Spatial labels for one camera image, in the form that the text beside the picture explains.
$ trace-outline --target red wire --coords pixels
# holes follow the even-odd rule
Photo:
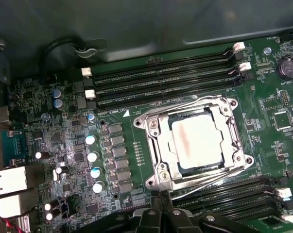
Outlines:
[[[15,229],[16,231],[18,231],[19,233],[24,233],[24,231],[21,230],[20,227],[18,227],[18,226],[16,226],[16,225],[12,224],[8,219],[3,218],[3,217],[0,216],[0,221],[3,222],[3,223],[6,223],[6,226],[7,226],[7,227],[9,227],[9,228],[13,228],[13,229]]]

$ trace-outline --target green circuit board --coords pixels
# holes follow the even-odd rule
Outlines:
[[[28,152],[26,159],[30,163],[41,163],[34,159],[36,151],[49,151],[52,155],[50,159],[42,161],[47,182],[39,187],[41,231],[52,232],[57,226],[65,224],[66,231],[72,232],[114,211],[130,210],[148,204],[150,191],[145,187],[145,180],[153,173],[151,157],[145,132],[134,127],[133,120],[154,107],[190,101],[197,96],[217,94],[235,98],[239,103],[234,110],[239,135],[245,153],[252,155],[255,163],[234,177],[234,180],[260,175],[278,178],[286,176],[286,171],[293,173],[293,81],[283,81],[275,73],[275,66],[281,57],[293,57],[293,41],[280,42],[279,37],[275,36],[244,43],[246,48],[242,51],[243,61],[251,63],[252,69],[248,74],[253,78],[242,85],[101,111],[95,113],[92,121],[87,119],[92,110],[87,107],[85,77],[80,69],[56,73],[53,75],[56,82],[44,85],[40,84],[38,78],[17,80],[10,92],[19,96],[18,105],[27,116],[27,124],[22,127]],[[173,61],[223,51],[232,45],[233,43],[94,66],[91,67],[91,79],[95,82],[96,76],[101,73],[142,66],[150,60]],[[270,55],[264,54],[266,47],[272,49]],[[61,110],[53,107],[51,92],[55,88],[62,92],[61,98],[65,106]],[[50,114],[50,119],[46,122],[41,119],[43,113]],[[121,129],[109,136],[123,138],[117,148],[125,147],[126,151],[131,173],[127,183],[132,184],[127,192],[120,192],[120,184],[110,181],[113,174],[108,168],[111,164],[108,155],[111,151],[105,144],[108,142],[104,129],[116,125],[120,125]],[[88,135],[96,138],[90,146],[85,144]],[[90,152],[100,155],[93,163],[87,160]],[[69,174],[60,176],[55,182],[52,180],[52,170],[62,165],[69,167]],[[90,175],[94,167],[102,170],[97,179]],[[92,190],[97,181],[104,183],[103,191],[99,194]],[[289,179],[288,187],[293,194],[293,176]],[[56,218],[47,222],[44,219],[43,205],[54,198],[69,195],[74,197],[77,213],[70,219]],[[283,213],[293,214],[293,210],[283,210]],[[284,221],[268,225],[262,219],[254,219],[245,224],[266,233],[275,230],[293,232],[293,224]]]

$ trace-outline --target motherboard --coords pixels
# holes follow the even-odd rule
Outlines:
[[[169,190],[196,217],[293,232],[293,39],[71,69],[9,93],[4,165],[44,171],[36,231],[74,232]]]

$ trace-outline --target cable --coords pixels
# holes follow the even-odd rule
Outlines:
[[[18,231],[18,233],[24,233],[24,231],[21,230],[20,227],[12,224],[8,219],[3,218],[3,217],[0,216],[0,221],[3,222],[3,223],[6,223],[7,227],[15,229],[16,231]]]
[[[85,49],[85,43],[84,41],[79,38],[78,36],[66,36],[66,37],[61,37],[59,39],[56,39],[52,42],[50,42],[48,45],[46,45],[40,56],[39,56],[39,61],[38,61],[38,71],[39,75],[41,76],[42,81],[45,80],[46,78],[46,58],[48,54],[54,50],[55,48],[65,45],[65,44],[72,44],[74,47],[77,47],[79,49]]]

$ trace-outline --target cpu socket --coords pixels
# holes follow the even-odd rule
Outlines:
[[[149,110],[134,120],[145,130],[154,174],[146,186],[175,191],[205,187],[254,163],[245,155],[233,110],[235,99],[206,96]]]

